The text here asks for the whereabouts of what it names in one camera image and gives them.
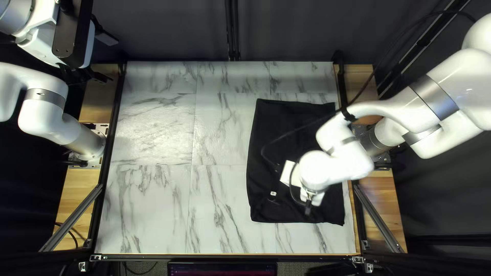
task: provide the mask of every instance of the dark backdrop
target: dark backdrop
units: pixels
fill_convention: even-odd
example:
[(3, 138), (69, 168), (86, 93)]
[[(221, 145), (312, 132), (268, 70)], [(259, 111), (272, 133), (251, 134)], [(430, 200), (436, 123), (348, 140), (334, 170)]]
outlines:
[[(243, 60), (326, 60), (336, 49), (372, 63), (395, 30), (450, 0), (239, 0)], [(226, 60), (224, 0), (98, 0), (93, 13), (119, 46), (94, 59)]]

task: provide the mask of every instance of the metal pole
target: metal pole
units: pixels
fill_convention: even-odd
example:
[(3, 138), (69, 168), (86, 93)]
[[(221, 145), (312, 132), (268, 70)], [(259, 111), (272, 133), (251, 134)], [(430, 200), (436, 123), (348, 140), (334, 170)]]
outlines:
[(231, 15), (231, 0), (225, 0), (225, 20), (227, 27), (228, 61), (235, 61), (234, 30)]
[(380, 233), (382, 233), (385, 243), (387, 243), (389, 246), (390, 251), (393, 253), (404, 253), (404, 250), (390, 231), (389, 227), (387, 227), (385, 222), (383, 222), (382, 217), (379, 215), (375, 207), (361, 189), (360, 184), (353, 183), (353, 192), (356, 194), (365, 210), (367, 210), (368, 214), (375, 223), (375, 226), (377, 226)]
[(102, 184), (98, 184), (87, 197), (78, 205), (78, 207), (73, 211), (73, 213), (65, 220), (61, 227), (56, 231), (53, 236), (41, 247), (39, 252), (53, 251), (53, 249), (61, 242), (66, 233), (73, 227), (73, 225), (79, 220), (82, 214), (87, 210), (87, 208), (92, 204), (95, 198), (102, 191)]

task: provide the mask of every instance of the silver metal ring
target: silver metal ring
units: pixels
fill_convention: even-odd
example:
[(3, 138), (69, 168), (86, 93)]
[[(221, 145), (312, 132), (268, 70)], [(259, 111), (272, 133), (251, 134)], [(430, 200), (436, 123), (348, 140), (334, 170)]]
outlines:
[(380, 154), (383, 154), (392, 148), (391, 146), (387, 146), (380, 142), (375, 135), (375, 127), (371, 128), (360, 136), (360, 144), (373, 161), (378, 161), (378, 156)]
[[(346, 144), (351, 143), (353, 141), (358, 141), (358, 139), (356, 139), (356, 137), (354, 137), (354, 136), (351, 136), (351, 137), (348, 137), (344, 140), (341, 140), (341, 142), (339, 142), (339, 144), (337, 144), (336, 146), (346, 145)], [(331, 155), (335, 150), (334, 148), (335, 148), (335, 146), (333, 146), (328, 151), (326, 151), (326, 153)]]
[(408, 145), (413, 145), (416, 142), (418, 142), (418, 141), (426, 138), (428, 135), (430, 135), (431, 133), (437, 131), (440, 128), (441, 128), (440, 125), (436, 125), (436, 126), (430, 128), (430, 129), (425, 130), (425, 131), (420, 132), (420, 133), (408, 132), (408, 133), (402, 135), (402, 138), (404, 138), (404, 140), (408, 143)]
[(420, 77), (409, 87), (418, 94), (440, 121), (459, 110), (452, 98), (428, 75)]
[(48, 102), (61, 107), (61, 109), (65, 108), (66, 102), (65, 98), (63, 98), (63, 96), (60, 94), (40, 88), (29, 89), (24, 100), (39, 100)]

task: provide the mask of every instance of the metal bracket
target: metal bracket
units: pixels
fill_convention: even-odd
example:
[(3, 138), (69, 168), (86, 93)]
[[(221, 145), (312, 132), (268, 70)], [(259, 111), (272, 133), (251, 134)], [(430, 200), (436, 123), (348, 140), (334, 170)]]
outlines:
[(365, 263), (365, 273), (372, 273), (373, 272), (373, 265), (369, 263)]
[(94, 241), (93, 239), (86, 239), (85, 242), (83, 243), (83, 247), (91, 248), (93, 241)]
[(101, 261), (101, 260), (102, 260), (102, 255), (91, 255), (90, 256), (91, 262), (96, 262), (96, 261)]
[(79, 271), (80, 272), (87, 272), (87, 271), (89, 271), (89, 263), (87, 263), (87, 262), (80, 262), (79, 263)]
[[(109, 133), (109, 124), (89, 124), (89, 125), (91, 125), (91, 127), (89, 128), (92, 132), (94, 132), (95, 134), (99, 135), (102, 138), (107, 137)], [(103, 158), (104, 158), (104, 153), (96, 159), (87, 161), (87, 166), (85, 167), (81, 167), (78, 165), (69, 165), (68, 167), (74, 169), (101, 169)], [(70, 155), (68, 156), (68, 160), (77, 161), (77, 162), (82, 161), (82, 159), (79, 159), (77, 154), (74, 152), (70, 153)]]
[(353, 256), (351, 257), (351, 261), (354, 264), (362, 264), (365, 262), (365, 258), (363, 258), (362, 256)]
[(370, 249), (372, 249), (370, 247), (370, 244), (368, 243), (367, 240), (361, 240), (361, 246), (363, 247), (363, 250), (370, 250)]

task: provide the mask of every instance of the folded black garment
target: folded black garment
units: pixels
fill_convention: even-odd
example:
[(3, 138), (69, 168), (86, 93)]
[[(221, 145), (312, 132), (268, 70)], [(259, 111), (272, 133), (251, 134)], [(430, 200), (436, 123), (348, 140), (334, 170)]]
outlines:
[[(319, 207), (313, 206), (310, 216), (306, 216), (305, 208), (294, 202), (289, 187), (279, 180), (286, 160), (296, 162), (309, 150), (321, 150), (315, 140), (315, 133), (327, 118), (319, 119), (334, 115), (334, 110), (334, 103), (315, 105), (257, 100), (250, 134), (246, 174), (250, 217), (253, 221), (344, 224), (341, 183), (329, 186), (322, 204)], [(266, 157), (279, 166), (273, 166), (261, 156), (263, 145), (316, 120), (318, 122), (266, 147)], [(300, 188), (292, 187), (292, 189), (294, 196), (300, 200)], [(276, 197), (270, 197), (271, 191), (276, 191)]]

